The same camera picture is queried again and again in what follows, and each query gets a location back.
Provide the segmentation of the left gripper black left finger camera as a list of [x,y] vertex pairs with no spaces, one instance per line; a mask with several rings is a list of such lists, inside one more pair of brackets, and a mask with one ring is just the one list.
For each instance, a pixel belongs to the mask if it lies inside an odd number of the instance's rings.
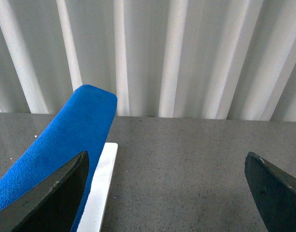
[[83,151],[0,210],[0,232],[69,232],[88,172],[89,157]]

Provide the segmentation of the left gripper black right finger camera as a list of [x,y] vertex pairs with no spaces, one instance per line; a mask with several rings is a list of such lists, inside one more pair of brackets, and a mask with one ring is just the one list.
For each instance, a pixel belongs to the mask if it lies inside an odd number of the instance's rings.
[[245,160],[245,176],[269,232],[296,232],[296,178],[254,152]]

